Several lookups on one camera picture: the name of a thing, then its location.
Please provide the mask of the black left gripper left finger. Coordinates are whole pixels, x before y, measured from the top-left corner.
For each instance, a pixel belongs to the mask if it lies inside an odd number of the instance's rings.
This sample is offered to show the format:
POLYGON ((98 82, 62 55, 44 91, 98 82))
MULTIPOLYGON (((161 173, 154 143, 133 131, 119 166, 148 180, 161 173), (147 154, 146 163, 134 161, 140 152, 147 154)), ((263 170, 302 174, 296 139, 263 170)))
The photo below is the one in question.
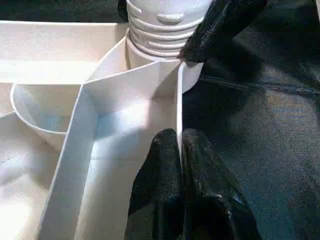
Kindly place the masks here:
POLYGON ((130 195, 126 240, 178 240, 183 234, 185 194, 177 134, 164 129, 152 139, 130 195))

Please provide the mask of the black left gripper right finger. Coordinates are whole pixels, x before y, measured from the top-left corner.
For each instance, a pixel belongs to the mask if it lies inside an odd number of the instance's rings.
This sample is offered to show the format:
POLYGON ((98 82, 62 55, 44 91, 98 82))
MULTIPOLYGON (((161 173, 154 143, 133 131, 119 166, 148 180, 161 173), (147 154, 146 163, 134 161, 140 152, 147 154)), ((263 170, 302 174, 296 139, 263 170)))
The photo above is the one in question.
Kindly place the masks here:
POLYGON ((254 214, 238 180, 207 136, 188 128, 182 135, 187 240, 259 240, 254 214))

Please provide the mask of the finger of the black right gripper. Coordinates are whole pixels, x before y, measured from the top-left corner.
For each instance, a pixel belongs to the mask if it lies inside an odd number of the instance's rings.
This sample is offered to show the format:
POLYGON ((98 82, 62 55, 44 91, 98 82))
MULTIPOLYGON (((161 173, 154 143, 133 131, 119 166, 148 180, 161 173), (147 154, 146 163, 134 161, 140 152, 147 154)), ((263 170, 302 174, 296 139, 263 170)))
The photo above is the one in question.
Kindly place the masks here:
POLYGON ((118 0, 117 13, 122 18, 123 21, 128 22, 128 11, 127 11, 126 0, 118 0))
POLYGON ((266 5, 266 0, 213 1, 180 56, 188 62, 204 63, 249 26, 266 5))

